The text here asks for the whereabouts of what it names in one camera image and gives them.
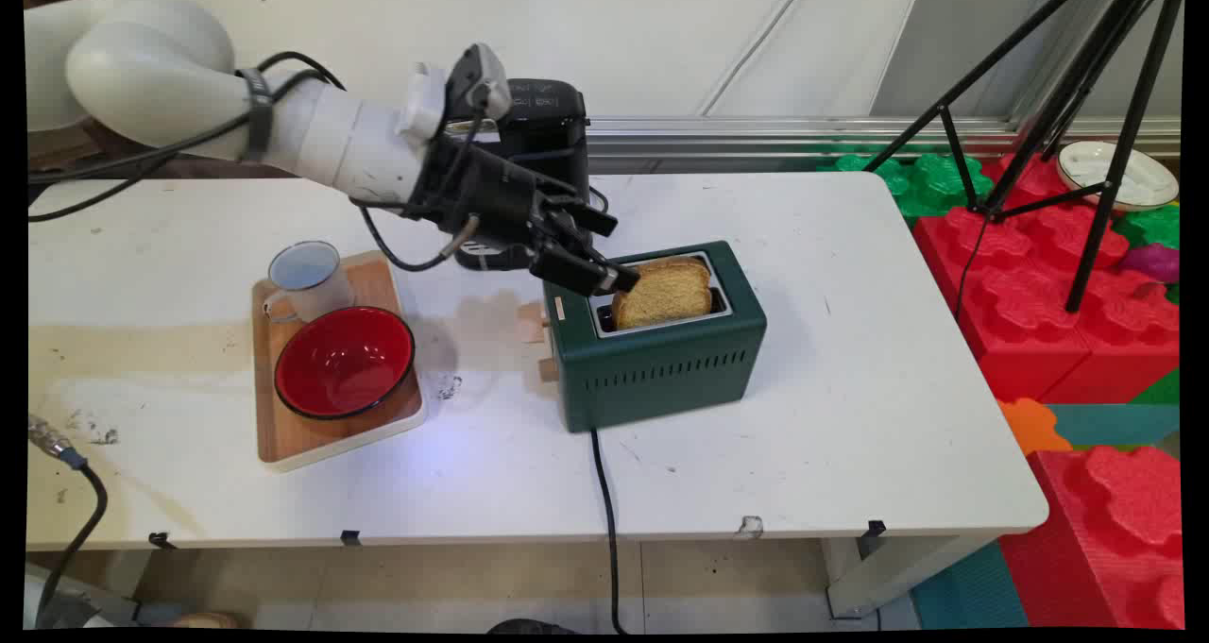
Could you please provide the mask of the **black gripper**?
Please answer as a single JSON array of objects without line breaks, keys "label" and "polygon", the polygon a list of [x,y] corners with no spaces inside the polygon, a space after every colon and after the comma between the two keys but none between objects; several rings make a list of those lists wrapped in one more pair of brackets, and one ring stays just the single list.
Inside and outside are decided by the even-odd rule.
[{"label": "black gripper", "polygon": [[472,239],[533,251],[528,273],[584,297],[630,292],[640,270],[579,244],[579,231],[609,237],[618,218],[579,198],[573,184],[517,166],[478,144],[434,141],[407,199],[407,216],[458,234],[475,214]]}]

